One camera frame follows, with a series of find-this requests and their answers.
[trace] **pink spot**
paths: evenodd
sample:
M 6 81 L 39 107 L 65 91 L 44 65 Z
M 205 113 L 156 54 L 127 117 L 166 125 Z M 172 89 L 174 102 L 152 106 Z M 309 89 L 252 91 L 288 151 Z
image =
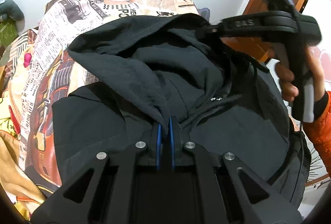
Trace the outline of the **pink spot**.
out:
M 25 53 L 25 55 L 24 55 L 24 63 L 23 63 L 24 68 L 26 68 L 26 67 L 29 66 L 31 59 L 32 59 L 31 53 Z

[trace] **black jacket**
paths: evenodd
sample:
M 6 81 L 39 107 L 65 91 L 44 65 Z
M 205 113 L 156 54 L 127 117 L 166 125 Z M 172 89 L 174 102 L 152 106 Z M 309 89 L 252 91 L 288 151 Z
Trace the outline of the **black jacket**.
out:
M 99 82 L 53 105 L 62 181 L 98 152 L 118 152 L 138 141 L 154 121 L 166 135 L 175 115 L 192 141 L 210 152 L 233 152 L 265 180 L 281 174 L 294 154 L 275 188 L 290 199 L 300 170 L 293 199 L 299 205 L 309 152 L 300 168 L 302 151 L 272 76 L 217 36 L 198 40 L 196 28 L 207 24 L 195 14 L 132 16 L 72 42 L 70 56 Z

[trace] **device handle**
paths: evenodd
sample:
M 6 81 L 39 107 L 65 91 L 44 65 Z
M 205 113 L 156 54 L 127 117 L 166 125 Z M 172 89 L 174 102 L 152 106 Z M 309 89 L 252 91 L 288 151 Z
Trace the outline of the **device handle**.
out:
M 294 73 L 295 80 L 293 81 L 293 84 L 299 90 L 299 95 L 294 99 L 294 102 L 289 102 L 290 107 L 292 107 L 292 117 L 303 122 L 313 122 L 313 77 L 306 65 L 303 49 L 295 49 L 293 43 L 287 43 L 287 45 L 282 43 L 272 43 L 272 46 L 282 65 Z

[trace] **human hand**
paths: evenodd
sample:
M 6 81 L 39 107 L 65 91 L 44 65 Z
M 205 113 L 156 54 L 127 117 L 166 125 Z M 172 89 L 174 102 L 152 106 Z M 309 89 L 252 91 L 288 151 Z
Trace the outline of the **human hand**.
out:
M 273 50 L 268 51 L 271 58 L 275 58 Z M 309 69 L 312 71 L 314 79 L 314 99 L 315 102 L 322 99 L 325 94 L 324 85 L 324 70 L 319 59 L 317 59 L 311 48 L 305 47 L 305 56 Z M 275 66 L 275 72 L 279 77 L 279 85 L 282 89 L 282 97 L 285 101 L 292 102 L 294 98 L 298 96 L 299 90 L 292 82 L 294 80 L 294 74 L 291 70 L 287 69 L 281 62 L 278 62 Z

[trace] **jacket sleeve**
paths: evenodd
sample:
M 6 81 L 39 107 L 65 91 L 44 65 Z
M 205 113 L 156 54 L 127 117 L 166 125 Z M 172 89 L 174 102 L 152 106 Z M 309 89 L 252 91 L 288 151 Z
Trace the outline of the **jacket sleeve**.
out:
M 331 92 L 322 115 L 312 123 L 303 123 L 303 129 L 319 153 L 331 177 Z

